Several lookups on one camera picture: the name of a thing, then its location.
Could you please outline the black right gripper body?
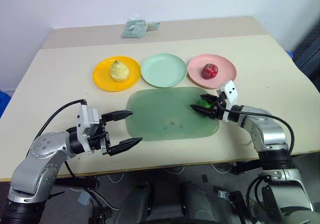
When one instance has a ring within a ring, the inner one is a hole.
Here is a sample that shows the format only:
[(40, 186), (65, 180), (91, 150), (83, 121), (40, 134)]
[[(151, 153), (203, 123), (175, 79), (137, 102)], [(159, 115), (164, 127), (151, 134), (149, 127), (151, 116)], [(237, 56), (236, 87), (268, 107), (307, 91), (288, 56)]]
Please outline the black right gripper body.
[(226, 109), (226, 98), (225, 97), (215, 97), (212, 101), (211, 107), (211, 118), (222, 120), (224, 117), (224, 109)]

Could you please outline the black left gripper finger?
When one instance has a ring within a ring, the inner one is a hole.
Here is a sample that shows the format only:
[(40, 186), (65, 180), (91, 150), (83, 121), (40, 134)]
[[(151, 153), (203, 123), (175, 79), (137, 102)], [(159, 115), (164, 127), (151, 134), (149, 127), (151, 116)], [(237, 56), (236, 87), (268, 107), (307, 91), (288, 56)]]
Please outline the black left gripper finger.
[(114, 145), (110, 147), (108, 154), (110, 156), (114, 156), (114, 155), (126, 152), (132, 147), (136, 146), (142, 140), (143, 140), (142, 137), (134, 137), (134, 138), (129, 138), (129, 139), (120, 141), (118, 145)]
[(126, 119), (127, 117), (131, 116), (133, 114), (130, 110), (119, 110), (119, 111), (113, 111), (109, 113), (105, 113), (101, 115), (101, 119), (104, 123), (110, 122), (110, 121), (119, 121)]

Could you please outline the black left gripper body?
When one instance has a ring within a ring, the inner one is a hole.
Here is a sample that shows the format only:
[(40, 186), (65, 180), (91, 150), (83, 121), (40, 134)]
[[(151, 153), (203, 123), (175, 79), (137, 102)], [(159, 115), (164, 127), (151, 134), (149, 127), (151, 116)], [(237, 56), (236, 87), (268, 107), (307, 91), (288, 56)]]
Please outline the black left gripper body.
[(110, 148), (110, 137), (106, 131), (106, 122), (103, 119), (99, 120), (99, 125), (93, 135), (87, 138), (89, 146), (92, 150), (101, 150), (102, 155), (109, 154)]

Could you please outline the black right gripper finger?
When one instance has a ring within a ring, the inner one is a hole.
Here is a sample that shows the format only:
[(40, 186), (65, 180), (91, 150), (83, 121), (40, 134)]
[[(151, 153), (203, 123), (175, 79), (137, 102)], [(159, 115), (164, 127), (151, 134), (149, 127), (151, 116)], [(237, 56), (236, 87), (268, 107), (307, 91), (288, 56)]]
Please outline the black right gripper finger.
[(207, 103), (216, 103), (218, 101), (218, 97), (211, 94), (201, 94), (200, 97)]
[(205, 115), (206, 117), (210, 118), (210, 119), (215, 119), (216, 118), (216, 112), (214, 110), (211, 110), (210, 108), (206, 108), (204, 106), (201, 106), (201, 105), (197, 105), (197, 104), (191, 104), (190, 107), (202, 114), (202, 115)]

